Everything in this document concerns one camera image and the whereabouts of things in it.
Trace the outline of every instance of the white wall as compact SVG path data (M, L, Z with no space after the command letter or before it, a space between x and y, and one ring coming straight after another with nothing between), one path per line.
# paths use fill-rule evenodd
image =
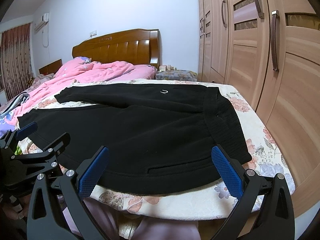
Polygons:
M50 12L49 24L33 35L36 69L72 59L72 48L89 38L143 28L159 29L162 64L197 72L198 0L46 0L34 19ZM49 30L49 47L47 45Z

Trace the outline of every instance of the pink quilt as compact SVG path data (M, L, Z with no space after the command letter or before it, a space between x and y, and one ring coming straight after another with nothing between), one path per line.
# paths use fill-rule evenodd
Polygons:
M30 98L22 106L17 107L11 120L5 119L8 124L15 125L17 117L29 112L35 104L44 98L54 95L74 81L90 83L95 81L128 81L137 78L154 79L155 67L149 65L132 65L125 61L102 64L100 62L87 63L77 57L65 63L56 73L55 78L43 83L30 92Z

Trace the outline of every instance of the human hand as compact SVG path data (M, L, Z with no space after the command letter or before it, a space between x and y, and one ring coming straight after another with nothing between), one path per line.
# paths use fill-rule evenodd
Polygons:
M29 203L30 203L30 198L31 198L31 194L24 196L22 198L19 199L20 204L22 206L22 211L16 212L14 210L14 207L12 204L8 204L8 203L4 203L2 205L2 209L4 211L4 213L6 214L6 216L10 219L13 220L19 220L23 217L27 217L28 216L28 209L29 209Z

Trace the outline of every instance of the wooden bed frame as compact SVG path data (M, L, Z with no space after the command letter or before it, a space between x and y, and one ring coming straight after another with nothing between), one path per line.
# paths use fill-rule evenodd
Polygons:
M127 61L159 68L159 30L134 29L106 34L73 47L72 56L88 57L92 61L111 63Z
M39 73L43 74L43 75L48 75L51 73L57 73L57 71L59 70L59 68L62 67L62 60L59 59L55 62L52 62L50 64L48 64L47 66L44 66L42 68L39 69Z

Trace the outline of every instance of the brown patterned curtain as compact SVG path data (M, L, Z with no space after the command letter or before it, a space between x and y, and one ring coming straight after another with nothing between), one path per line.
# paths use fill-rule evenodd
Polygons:
M32 78L30 23L7 30L1 39L1 78L8 101L28 88Z

